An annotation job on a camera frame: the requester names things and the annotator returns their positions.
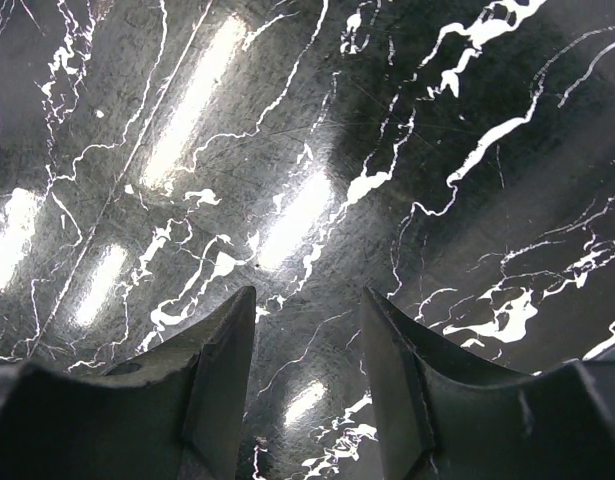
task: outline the black marble floor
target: black marble floor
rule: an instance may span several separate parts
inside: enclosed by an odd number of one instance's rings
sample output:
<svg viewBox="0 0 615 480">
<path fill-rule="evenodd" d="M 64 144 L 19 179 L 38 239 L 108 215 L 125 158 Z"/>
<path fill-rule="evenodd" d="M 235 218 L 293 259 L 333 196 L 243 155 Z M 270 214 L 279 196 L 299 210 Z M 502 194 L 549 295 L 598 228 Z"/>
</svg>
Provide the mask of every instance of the black marble floor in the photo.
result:
<svg viewBox="0 0 615 480">
<path fill-rule="evenodd" d="M 615 343 L 615 0 L 0 0 L 0 361 L 254 285 L 238 478 L 379 479 L 364 284 L 526 372 Z"/>
</svg>

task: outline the white streak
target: white streak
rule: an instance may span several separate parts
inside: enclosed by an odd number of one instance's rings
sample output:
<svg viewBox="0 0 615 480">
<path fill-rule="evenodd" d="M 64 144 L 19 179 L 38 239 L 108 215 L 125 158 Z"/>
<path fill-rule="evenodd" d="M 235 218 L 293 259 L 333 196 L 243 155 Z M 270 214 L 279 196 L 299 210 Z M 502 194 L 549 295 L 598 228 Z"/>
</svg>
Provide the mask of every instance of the white streak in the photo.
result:
<svg viewBox="0 0 615 480">
<path fill-rule="evenodd" d="M 247 36 L 245 37 L 245 41 L 243 42 L 242 51 L 246 52 L 249 49 L 249 47 L 251 46 L 251 44 L 253 43 L 253 41 L 256 40 L 256 38 L 258 38 L 258 35 L 263 33 L 265 30 L 267 30 L 269 27 L 271 27 L 278 20 L 282 20 L 283 18 L 293 17 L 294 15 L 298 15 L 298 12 L 292 13 L 290 15 L 285 15 L 284 13 L 281 13 L 281 14 L 275 16 L 274 18 L 272 18 L 269 22 L 265 23 L 259 29 L 255 30 L 253 32 L 249 32 L 247 34 Z"/>
<path fill-rule="evenodd" d="M 282 310 L 282 309 L 283 309 L 283 306 L 285 305 L 285 301 L 286 301 L 287 299 L 286 299 L 285 297 L 283 297 L 282 295 L 280 295 L 280 294 L 276 294 L 276 295 L 274 295 L 273 297 L 269 298 L 269 299 L 267 300 L 267 302 L 269 302 L 269 301 L 271 301 L 271 300 L 276 301 L 276 303 L 278 303 L 278 306 L 280 307 L 280 308 L 279 308 L 279 310 Z"/>
<path fill-rule="evenodd" d="M 356 333 L 354 333 L 354 335 L 349 339 L 349 341 L 347 342 L 347 344 L 345 345 L 345 350 L 347 350 L 349 348 L 349 345 L 352 344 L 352 342 L 354 340 L 356 340 L 356 338 L 358 337 L 358 335 L 360 335 L 361 331 L 357 330 Z"/>
<path fill-rule="evenodd" d="M 88 145 L 87 147 L 85 147 L 80 152 L 80 155 L 76 156 L 72 160 L 71 166 L 72 166 L 73 174 L 72 175 L 58 175 L 58 176 L 55 176 L 54 180 L 69 180 L 69 181 L 72 181 L 72 182 L 75 181 L 76 180 L 76 166 L 78 165 L 79 162 L 81 162 L 83 160 L 83 158 L 85 158 L 85 155 L 87 154 L 87 152 L 90 149 L 112 150 L 112 149 L 114 149 L 116 147 L 124 145 L 125 142 L 127 141 L 127 133 L 129 132 L 130 126 L 133 123 L 135 123 L 136 120 L 138 120 L 138 118 L 142 114 L 143 110 L 145 109 L 145 105 L 147 103 L 147 95 L 151 91 L 152 77 L 154 75 L 154 72 L 156 71 L 156 68 L 158 67 L 158 65 L 160 65 L 160 61 L 162 60 L 162 56 L 163 56 L 163 53 L 165 51 L 165 44 L 166 44 L 166 41 L 167 41 L 167 34 L 168 34 L 168 29 L 167 29 L 167 17 L 168 17 L 168 14 L 167 14 L 167 9 L 165 8 L 165 0 L 159 0 L 159 6 L 160 6 L 160 10 L 162 11 L 161 25 L 162 25 L 163 34 L 162 34 L 162 37 L 160 39 L 160 46 L 159 46 L 159 49 L 158 49 L 158 55 L 156 57 L 156 61 L 154 62 L 154 65 L 151 67 L 151 69 L 149 71 L 149 74 L 147 75 L 147 81 L 145 82 L 145 88 L 144 88 L 144 90 L 142 92 L 142 95 L 141 95 L 140 106 L 134 112 L 134 114 L 130 117 L 130 119 L 127 121 L 127 123 L 125 124 L 125 126 L 123 128 L 123 132 L 121 134 L 120 142 L 111 143 L 111 144 L 93 143 L 93 144 Z M 187 45 L 185 47 L 185 50 L 183 51 L 183 54 L 181 55 L 181 58 L 179 59 L 176 67 L 174 68 L 174 71 L 169 76 L 168 81 L 165 83 L 165 85 L 163 85 L 160 88 L 160 92 L 161 92 L 160 98 L 157 100 L 156 105 L 155 105 L 154 109 L 152 110 L 152 114 L 151 114 L 150 118 L 145 122 L 143 131 L 138 136 L 138 141 L 134 144 L 134 148 L 132 149 L 132 152 L 129 155 L 127 163 L 125 164 L 125 169 L 129 165 L 129 162 L 131 162 L 131 160 L 134 158 L 134 155 L 135 155 L 136 151 L 138 150 L 139 146 L 141 145 L 141 141 L 142 141 L 142 138 L 143 138 L 143 135 L 144 135 L 145 131 L 147 130 L 147 126 L 151 122 L 151 119 L 153 118 L 154 112 L 160 106 L 160 102 L 162 101 L 163 96 L 165 95 L 165 93 L 169 89 L 169 85 L 171 84 L 171 81 L 172 81 L 175 73 L 177 72 L 178 68 L 180 67 L 180 64 L 182 63 L 182 60 L 185 57 L 185 55 L 187 53 L 187 50 L 189 49 L 189 46 L 191 45 L 191 42 L 194 39 L 194 37 L 196 35 L 196 32 L 198 31 L 198 28 L 199 28 L 201 23 L 202 23 L 202 20 L 201 20 L 201 22 L 199 22 L 198 26 L 192 32 L 192 35 L 191 35 L 191 37 L 189 39 L 189 42 L 187 43 Z M 49 102 L 50 105 L 51 105 L 51 86 L 54 83 L 55 83 L 55 80 L 52 80 L 52 81 L 48 82 L 47 84 L 45 84 L 45 85 L 43 85 L 41 87 L 41 90 L 47 95 L 47 97 L 48 97 L 47 101 Z"/>
<path fill-rule="evenodd" d="M 318 21 L 316 22 L 316 28 L 315 28 L 314 32 L 312 33 L 311 38 L 309 39 L 309 42 L 307 43 L 305 48 L 303 48 L 303 50 L 298 54 L 298 58 L 296 59 L 296 62 L 294 62 L 294 66 L 292 67 L 291 72 L 289 73 L 289 76 L 287 77 L 287 81 L 285 82 L 285 87 L 283 88 L 283 91 L 280 92 L 280 94 L 276 97 L 276 99 L 273 102 L 271 102 L 269 105 L 267 105 L 263 109 L 263 111 L 261 112 L 260 116 L 258 117 L 258 120 L 256 121 L 254 132 L 251 132 L 251 133 L 250 132 L 243 132 L 243 133 L 240 133 L 240 134 L 235 134 L 235 133 L 219 133 L 217 135 L 214 135 L 213 137 L 209 138 L 205 142 L 204 145 L 202 145 L 202 146 L 198 147 L 196 150 L 194 150 L 194 155 L 193 155 L 193 164 L 194 164 L 194 166 L 198 162 L 198 154 L 200 152 L 206 150 L 209 147 L 209 145 L 211 144 L 211 142 L 213 142 L 214 140 L 216 140 L 218 138 L 234 138 L 234 139 L 239 139 L 239 138 L 245 138 L 245 137 L 253 137 L 254 135 L 257 135 L 260 132 L 260 125 L 265 120 L 265 117 L 267 116 L 267 114 L 269 112 L 273 111 L 278 105 L 280 105 L 280 102 L 282 102 L 283 98 L 285 98 L 285 96 L 287 95 L 287 92 L 289 91 L 289 87 L 291 86 L 291 83 L 293 82 L 294 77 L 296 76 L 296 73 L 298 72 L 298 66 L 300 65 L 300 62 L 301 62 L 303 56 L 311 48 L 311 46 L 316 41 L 316 37 L 320 34 L 320 30 L 322 29 L 323 22 L 325 21 L 325 17 L 327 16 L 328 9 L 329 9 L 329 0 L 323 0 L 323 6 L 322 6 L 322 9 L 320 11 L 320 15 L 318 17 Z"/>
<path fill-rule="evenodd" d="M 393 41 L 393 39 L 391 38 L 391 35 L 390 35 L 389 36 L 389 55 L 387 55 L 387 62 L 392 67 L 394 66 L 394 56 L 395 55 L 396 55 L 396 48 L 394 47 L 394 41 Z"/>
<path fill-rule="evenodd" d="M 96 26 L 96 21 L 91 14 L 88 18 L 88 22 L 81 26 L 65 0 L 57 0 L 56 6 L 63 17 L 65 36 L 63 37 L 62 45 L 58 47 L 53 54 L 53 61 L 47 64 L 50 71 L 49 80 L 43 85 L 38 85 L 46 97 L 42 104 L 46 113 L 46 126 L 49 130 L 48 145 L 50 151 L 55 141 L 55 125 L 62 124 L 65 119 L 73 113 L 80 99 L 78 87 L 83 83 L 87 75 L 86 66 L 87 62 L 91 59 L 92 38 Z M 83 41 L 84 48 L 78 46 L 77 43 L 80 40 Z M 70 62 L 73 63 L 75 58 L 80 62 L 78 67 L 70 65 Z M 54 95 L 54 92 L 52 92 L 53 87 L 59 82 L 58 76 L 61 71 L 65 73 L 67 77 L 66 80 L 71 87 L 71 93 L 73 94 L 73 102 L 71 105 L 67 104 L 66 95 L 64 93 Z"/>
<path fill-rule="evenodd" d="M 200 294 L 204 295 L 207 290 L 207 286 L 218 277 L 226 277 L 234 271 L 236 266 L 241 266 L 247 263 L 245 260 L 236 260 L 235 258 L 227 255 L 225 252 L 218 252 L 216 257 L 216 263 L 214 264 L 214 271 L 208 280 L 205 280 L 203 286 L 200 287 Z"/>
<path fill-rule="evenodd" d="M 18 0 L 20 2 L 20 4 L 23 6 L 23 8 L 25 9 L 25 11 L 27 12 L 27 15 L 29 16 L 29 18 L 31 18 L 31 21 L 34 22 L 34 25 L 36 25 L 36 28 L 38 29 L 38 31 L 41 33 L 41 35 L 45 35 L 42 31 L 42 29 L 40 28 L 40 25 L 38 25 L 38 22 L 36 21 L 36 19 L 34 18 L 34 14 L 31 13 L 31 10 L 29 10 L 29 7 L 27 7 L 27 5 L 25 4 L 24 0 Z"/>
<path fill-rule="evenodd" d="M 538 99 L 543 93 L 543 85 L 540 83 L 538 89 L 533 93 L 531 97 L 531 104 L 529 106 L 529 110 L 523 117 L 516 117 L 506 122 L 501 123 L 500 125 L 490 129 L 485 135 L 478 140 L 478 144 L 476 148 L 470 152 L 470 154 L 465 159 L 463 165 L 456 170 L 454 173 L 447 177 L 447 186 L 452 186 L 454 183 L 462 180 L 467 173 L 474 168 L 480 161 L 487 149 L 496 143 L 498 140 L 503 138 L 505 135 L 509 135 L 509 133 L 516 130 L 521 125 L 525 125 L 529 123 L 534 116 L 534 112 L 536 111 L 536 106 L 538 105 Z"/>
<path fill-rule="evenodd" d="M 305 155 L 307 155 L 309 160 L 312 162 L 314 161 L 314 152 L 312 152 L 311 147 L 307 144 L 307 142 L 303 143 L 303 151 L 296 157 L 296 164 L 300 165 L 300 162 L 302 162 L 303 158 L 305 158 Z"/>
<path fill-rule="evenodd" d="M 514 0 L 499 0 L 491 2 L 487 5 L 480 13 L 476 21 L 468 28 L 465 28 L 460 23 L 452 23 L 442 27 L 438 34 L 436 45 L 431 53 L 423 59 L 418 68 L 424 67 L 436 56 L 438 49 L 448 34 L 457 33 L 462 37 L 466 37 L 472 47 L 475 50 L 480 51 L 482 50 L 482 47 L 490 40 L 517 30 L 518 27 L 520 27 L 520 24 L 527 18 L 533 16 L 546 1 L 547 0 L 529 0 L 528 5 L 519 5 Z M 507 18 L 497 19 L 489 15 L 490 12 L 494 11 L 496 5 L 507 9 Z M 513 25 L 510 25 L 509 19 L 512 13 L 516 15 L 516 22 Z"/>
<path fill-rule="evenodd" d="M 253 461 L 254 473 L 251 476 L 252 480 L 267 480 L 258 471 L 258 455 L 259 455 L 260 452 L 267 453 L 267 449 L 266 448 L 261 448 L 258 445 L 256 445 L 254 447 L 254 461 Z"/>
<path fill-rule="evenodd" d="M 418 306 L 418 315 L 416 315 L 416 318 L 414 318 L 414 320 L 420 323 L 424 319 L 423 309 L 425 308 L 426 305 L 429 305 L 432 302 L 432 300 L 434 299 L 436 295 L 439 295 L 441 293 L 457 292 L 457 291 L 458 290 L 456 290 L 455 288 L 440 288 L 436 290 L 435 292 L 433 292 L 431 295 L 429 295 L 425 300 L 423 300 L 420 303 L 420 305 Z"/>
<path fill-rule="evenodd" d="M 262 308 L 259 309 L 259 307 L 256 307 L 257 316 L 258 316 L 259 312 L 262 313 L 262 314 L 268 314 L 269 313 L 269 312 L 267 312 L 266 310 L 264 310 Z M 271 377 L 271 379 L 269 380 L 269 383 L 267 384 L 267 386 L 265 388 L 263 388 L 262 390 L 260 390 L 258 392 L 257 396 L 259 397 L 262 393 L 264 393 L 267 390 L 269 390 L 271 388 L 271 385 L 274 383 L 274 380 L 278 376 L 278 374 L 280 372 L 282 372 L 285 368 L 287 368 L 289 365 L 293 365 L 294 363 L 302 362 L 305 359 L 305 357 L 307 356 L 307 352 L 309 352 L 311 344 L 314 342 L 314 339 L 316 338 L 316 335 L 318 335 L 318 332 L 320 331 L 320 329 L 322 328 L 323 325 L 325 325 L 326 323 L 331 322 L 332 320 L 336 320 L 338 318 L 344 317 L 345 315 L 347 315 L 350 312 L 351 312 L 351 310 L 347 310 L 346 312 L 343 312 L 340 315 L 334 315 L 333 317 L 329 317 L 327 320 L 324 320 L 320 325 L 318 325 L 318 327 L 314 331 L 314 334 L 309 339 L 309 342 L 307 342 L 307 346 L 305 347 L 305 350 L 304 350 L 303 354 L 299 358 L 287 362 L 282 367 L 280 367 L 278 370 L 276 370 L 276 373 L 274 373 L 274 375 Z"/>
<path fill-rule="evenodd" d="M 447 310 L 447 318 L 445 318 L 444 320 L 439 320 L 438 322 L 435 322 L 435 323 L 431 324 L 431 325 L 429 326 L 429 328 L 434 328 L 434 327 L 437 327 L 438 325 L 441 325 L 441 324 L 443 324 L 443 323 L 447 323 L 447 322 L 449 322 L 450 320 L 452 320 L 452 318 L 453 318 L 453 313 L 452 313 L 452 312 L 453 312 L 454 308 L 458 307 L 459 305 L 461 305 L 461 304 L 462 304 L 462 303 L 464 303 L 464 302 L 467 302 L 467 301 L 471 300 L 472 298 L 474 298 L 474 295 L 469 295 L 468 297 L 465 297 L 465 298 L 463 298 L 463 299 L 459 300 L 458 302 L 454 303 L 454 304 L 453 304 L 451 307 L 449 307 L 449 309 Z"/>
<path fill-rule="evenodd" d="M 589 350 L 583 356 L 583 360 L 591 360 L 615 345 L 615 321 L 609 325 L 609 332 L 611 333 L 611 337 Z"/>
<path fill-rule="evenodd" d="M 480 298 L 490 298 L 494 289 L 487 291 Z M 531 304 L 532 291 L 522 288 L 522 293 L 515 299 L 508 300 L 498 309 L 493 309 L 494 319 L 483 325 L 470 325 L 466 327 L 456 327 L 449 325 L 443 329 L 444 335 L 460 332 L 461 330 L 471 330 L 477 335 L 489 338 L 496 338 L 504 343 L 512 343 L 522 340 L 526 335 L 525 324 L 527 320 L 538 313 L 538 310 Z M 501 322 L 507 316 L 507 324 L 501 328 Z"/>
<path fill-rule="evenodd" d="M 171 223 L 171 221 L 167 222 L 167 228 L 164 229 L 156 227 L 151 243 L 145 250 L 145 253 L 138 257 L 140 268 L 134 269 L 131 272 L 131 279 L 134 285 L 138 285 L 142 278 L 152 274 L 149 270 L 147 270 L 147 266 L 149 265 L 149 262 L 153 260 L 156 252 L 163 248 L 168 240 L 171 241 Z"/>
<path fill-rule="evenodd" d="M 473 347 L 474 345 L 478 345 L 479 347 L 485 346 L 485 344 L 481 342 L 480 340 L 478 340 L 477 338 L 468 338 L 462 343 L 461 347 L 469 348 L 469 347 Z"/>
<path fill-rule="evenodd" d="M 216 198 L 216 194 L 209 188 L 205 188 L 200 192 L 185 192 L 185 200 L 189 200 L 190 198 L 198 198 L 198 200 L 196 200 L 197 207 L 200 207 L 201 203 L 218 205 L 221 201 L 220 198 Z"/>
<path fill-rule="evenodd" d="M 496 145 L 496 163 L 498 164 L 498 175 L 500 176 L 500 186 L 505 189 L 505 179 L 503 178 L 503 168 L 500 165 L 500 144 Z"/>
<path fill-rule="evenodd" d="M 567 99 L 569 99 L 569 96 L 571 95 L 571 93 L 574 90 L 576 90 L 576 88 L 578 88 L 578 86 L 581 83 L 585 82 L 591 76 L 592 72 L 594 71 L 594 67 L 600 61 L 600 59 L 603 58 L 607 53 L 611 52 L 614 48 L 615 48 L 615 42 L 613 42 L 610 45 L 608 45 L 607 47 L 603 48 L 601 50 L 601 52 L 598 55 L 596 55 L 596 57 L 589 64 L 589 68 L 587 69 L 585 74 L 582 77 L 580 77 L 578 80 L 576 80 L 573 83 L 573 85 L 571 85 L 567 90 L 565 90 L 565 93 L 563 93 L 563 98 L 558 103 L 558 108 L 562 108 L 563 105 L 565 105 L 565 103 L 567 102 Z"/>
<path fill-rule="evenodd" d="M 360 15 L 360 7 L 353 15 L 347 19 L 347 30 L 341 34 L 340 38 L 340 53 L 349 53 L 350 55 L 354 55 L 360 51 L 362 48 L 359 48 L 356 44 L 356 32 L 360 28 L 362 24 L 362 16 Z"/>
<path fill-rule="evenodd" d="M 256 305 L 256 321 L 255 321 L 255 323 L 260 322 L 260 318 L 261 317 L 266 317 L 267 315 L 269 315 L 269 311 L 266 308 L 261 307 L 260 305 Z"/>
<path fill-rule="evenodd" d="M 314 271 L 314 262 L 317 261 L 323 253 L 323 245 L 318 243 L 312 244 L 311 253 L 305 255 L 303 258 L 303 267 L 305 267 L 305 276 L 298 282 L 298 287 L 294 290 L 294 293 L 298 293 L 305 286 L 305 282 L 311 277 Z"/>
<path fill-rule="evenodd" d="M 392 103 L 389 109 L 390 113 L 393 110 L 394 104 L 396 103 L 397 100 L 398 100 L 398 94 L 396 94 L 394 98 L 392 99 Z M 376 172 L 374 175 L 368 177 L 367 176 L 367 161 L 369 160 L 370 157 L 367 157 L 363 164 L 363 171 L 361 172 L 360 176 L 354 178 L 349 184 L 349 188 L 347 189 L 347 200 L 340 207 L 341 211 L 346 210 L 350 205 L 354 205 L 358 203 L 358 201 L 361 198 L 365 197 L 370 191 L 380 187 L 383 183 L 392 179 L 394 170 L 396 168 L 396 163 L 398 161 L 398 152 L 400 150 L 400 147 L 404 145 L 405 143 L 407 143 L 407 141 L 409 140 L 409 137 L 414 131 L 415 115 L 416 115 L 416 112 L 412 111 L 407 124 L 402 125 L 402 127 L 406 129 L 406 134 L 403 135 L 403 137 L 399 141 L 393 144 L 392 149 L 393 149 L 394 155 L 392 157 L 389 170 L 386 172 Z M 388 118 L 389 117 L 387 117 L 385 121 L 383 122 L 383 124 L 381 125 L 381 133 L 382 133 L 382 130 L 384 130 L 385 128 Z"/>
<path fill-rule="evenodd" d="M 69 217 L 69 219 L 71 220 L 71 223 L 74 225 L 74 227 L 76 227 L 76 231 L 78 232 L 78 240 L 76 240 L 73 244 L 71 244 L 70 247 L 77 247 L 83 241 L 83 234 L 80 230 L 80 227 L 78 226 L 78 223 L 76 223 L 76 219 L 74 218 L 72 213 L 69 211 L 69 209 L 65 206 L 65 204 L 61 200 L 58 199 L 58 197 L 54 194 L 54 192 L 51 192 L 51 198 L 54 199 L 54 202 L 56 202 L 56 205 L 58 205 L 58 208 L 60 208 L 63 212 L 65 212 L 63 215 L 61 215 L 61 222 L 62 222 L 63 230 L 65 229 L 65 215 Z"/>
<path fill-rule="evenodd" d="M 9 3 L 9 0 L 4 0 L 3 4 L 0 6 L 0 35 L 5 30 L 5 26 L 9 22 L 9 19 L 11 18 L 11 13 L 14 11 L 14 7 L 16 6 L 16 2 L 14 0 L 11 0 L 11 6 L 9 7 L 9 12 L 7 16 L 5 17 L 3 16 L 3 12 L 5 11 L 5 7 L 7 7 L 8 3 Z"/>
<path fill-rule="evenodd" d="M 360 459 L 358 453 L 360 443 L 363 439 L 376 441 L 376 428 L 364 423 L 353 426 L 356 422 L 351 417 L 371 403 L 371 396 L 369 392 L 366 392 L 362 399 L 345 409 L 345 414 L 342 417 L 332 420 L 330 427 L 318 427 L 321 431 L 321 434 L 317 437 L 318 441 L 332 431 L 339 431 L 341 427 L 343 427 L 343 434 L 336 439 L 331 447 L 323 449 L 322 456 L 308 458 L 301 463 L 301 466 L 309 468 L 308 472 L 300 472 L 302 478 L 331 478 L 339 473 L 341 459 L 352 459 L 354 461 Z"/>
<path fill-rule="evenodd" d="M 180 313 L 178 315 L 170 315 L 168 313 L 165 313 L 163 311 L 163 308 L 166 307 L 167 305 L 173 305 L 173 304 L 179 302 L 180 300 L 182 300 L 184 295 L 188 291 L 190 291 L 192 289 L 192 287 L 195 285 L 195 283 L 200 278 L 200 275 L 202 274 L 203 266 L 205 264 L 205 259 L 207 258 L 207 254 L 209 252 L 209 249 L 216 242 L 218 242 L 218 240 L 221 240 L 221 241 L 223 241 L 225 243 L 230 243 L 231 242 L 231 239 L 227 235 L 216 235 L 212 240 L 210 240 L 207 243 L 207 245 L 205 246 L 205 249 L 203 251 L 202 256 L 198 259 L 198 269 L 187 280 L 187 282 L 185 283 L 185 286 L 181 290 L 180 294 L 176 298 L 167 299 L 167 300 L 164 300 L 164 301 L 160 302 L 158 304 L 158 307 L 156 307 L 154 310 L 152 310 L 152 312 L 150 314 L 150 319 L 154 323 L 154 325 L 156 325 L 157 331 L 163 332 L 165 330 L 165 326 L 178 325 L 178 324 L 180 324 L 180 322 L 182 322 L 183 320 L 188 318 L 189 315 L 191 315 L 193 309 L 198 304 L 198 295 L 192 297 L 191 300 L 189 300 L 183 306 L 183 308 L 180 310 Z"/>
</svg>

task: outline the glossy floor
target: glossy floor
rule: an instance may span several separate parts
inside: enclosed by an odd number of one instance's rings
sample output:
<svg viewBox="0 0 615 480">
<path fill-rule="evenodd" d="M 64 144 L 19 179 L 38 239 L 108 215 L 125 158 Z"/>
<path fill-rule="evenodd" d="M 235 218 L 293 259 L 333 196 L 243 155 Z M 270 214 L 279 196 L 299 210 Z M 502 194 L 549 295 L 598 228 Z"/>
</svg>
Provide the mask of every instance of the glossy floor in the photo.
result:
<svg viewBox="0 0 615 480">
<path fill-rule="evenodd" d="M 0 361 L 255 285 L 238 478 L 379 479 L 367 283 L 527 372 L 615 343 L 615 0 L 0 0 Z"/>
</svg>

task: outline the marble surface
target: marble surface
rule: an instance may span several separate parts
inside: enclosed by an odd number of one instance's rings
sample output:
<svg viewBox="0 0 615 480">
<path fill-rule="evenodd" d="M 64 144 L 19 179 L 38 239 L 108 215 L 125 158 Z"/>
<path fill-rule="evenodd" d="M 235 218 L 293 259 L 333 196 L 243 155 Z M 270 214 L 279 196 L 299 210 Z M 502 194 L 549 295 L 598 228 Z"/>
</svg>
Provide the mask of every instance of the marble surface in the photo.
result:
<svg viewBox="0 0 615 480">
<path fill-rule="evenodd" d="M 615 0 L 0 0 L 0 362 L 254 285 L 238 478 L 379 479 L 365 284 L 525 372 L 615 343 Z"/>
</svg>

